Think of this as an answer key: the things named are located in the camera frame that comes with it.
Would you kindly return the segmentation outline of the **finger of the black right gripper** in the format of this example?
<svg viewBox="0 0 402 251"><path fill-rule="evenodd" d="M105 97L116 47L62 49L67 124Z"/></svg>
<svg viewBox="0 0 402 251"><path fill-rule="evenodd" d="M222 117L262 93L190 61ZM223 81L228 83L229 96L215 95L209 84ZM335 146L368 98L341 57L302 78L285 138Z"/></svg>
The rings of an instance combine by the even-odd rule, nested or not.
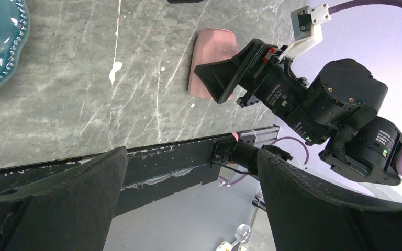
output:
<svg viewBox="0 0 402 251"><path fill-rule="evenodd" d="M207 88L213 100L222 104L237 86L246 91L256 86L255 74L264 64L262 58L266 52L266 43L260 39L252 39L232 58L198 65L194 68L194 73Z"/></svg>

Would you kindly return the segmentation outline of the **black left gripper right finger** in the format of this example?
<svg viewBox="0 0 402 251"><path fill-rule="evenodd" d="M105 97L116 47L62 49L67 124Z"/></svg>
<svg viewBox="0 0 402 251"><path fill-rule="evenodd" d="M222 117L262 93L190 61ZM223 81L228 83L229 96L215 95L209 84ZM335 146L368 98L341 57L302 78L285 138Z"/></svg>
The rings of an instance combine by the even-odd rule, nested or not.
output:
<svg viewBox="0 0 402 251"><path fill-rule="evenodd" d="M344 189L264 149L257 168L277 250L402 250L402 203Z"/></svg>

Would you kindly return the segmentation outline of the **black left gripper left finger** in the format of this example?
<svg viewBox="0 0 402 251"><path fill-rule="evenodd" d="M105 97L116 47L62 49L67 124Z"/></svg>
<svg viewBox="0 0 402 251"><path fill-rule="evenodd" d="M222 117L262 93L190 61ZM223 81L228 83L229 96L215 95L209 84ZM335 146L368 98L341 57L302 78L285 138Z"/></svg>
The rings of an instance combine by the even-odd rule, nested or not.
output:
<svg viewBox="0 0 402 251"><path fill-rule="evenodd" d="M127 166L127 149L117 147L0 191L0 250L102 250Z"/></svg>

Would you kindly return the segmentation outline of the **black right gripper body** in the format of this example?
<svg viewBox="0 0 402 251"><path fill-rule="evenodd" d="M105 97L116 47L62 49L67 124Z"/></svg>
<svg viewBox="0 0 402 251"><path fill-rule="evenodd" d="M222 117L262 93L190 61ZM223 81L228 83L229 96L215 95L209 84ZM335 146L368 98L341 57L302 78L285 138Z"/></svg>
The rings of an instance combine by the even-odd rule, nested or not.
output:
<svg viewBox="0 0 402 251"><path fill-rule="evenodd" d="M283 50L252 39L237 54L241 64L236 81L247 91L238 104L246 107L260 102L307 144L322 144L330 138L330 128L315 122L306 110L304 79L292 72L290 59L279 59Z"/></svg>

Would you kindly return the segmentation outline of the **pink mug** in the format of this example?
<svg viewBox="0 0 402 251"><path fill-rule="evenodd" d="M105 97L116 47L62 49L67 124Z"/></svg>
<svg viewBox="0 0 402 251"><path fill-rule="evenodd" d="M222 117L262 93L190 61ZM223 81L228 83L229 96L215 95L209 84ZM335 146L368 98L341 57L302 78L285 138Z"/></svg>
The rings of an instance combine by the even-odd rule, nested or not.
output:
<svg viewBox="0 0 402 251"><path fill-rule="evenodd" d="M196 66L215 63L235 56L238 53L236 35L226 29L208 28L202 30L194 45L188 79L188 94L198 98L212 99L211 94L194 73Z"/></svg>

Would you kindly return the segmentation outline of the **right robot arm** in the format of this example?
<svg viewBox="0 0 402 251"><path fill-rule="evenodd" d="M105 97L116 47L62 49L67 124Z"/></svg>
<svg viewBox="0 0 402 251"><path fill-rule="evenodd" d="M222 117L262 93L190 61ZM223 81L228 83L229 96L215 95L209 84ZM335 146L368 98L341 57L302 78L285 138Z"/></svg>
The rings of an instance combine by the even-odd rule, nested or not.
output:
<svg viewBox="0 0 402 251"><path fill-rule="evenodd" d="M306 145L324 144L319 158L348 180L399 185L402 133L378 115L387 86L354 59L327 63L309 83L294 74L287 50L253 39L230 59L196 66L194 74L219 104L241 86L240 107L260 102Z"/></svg>

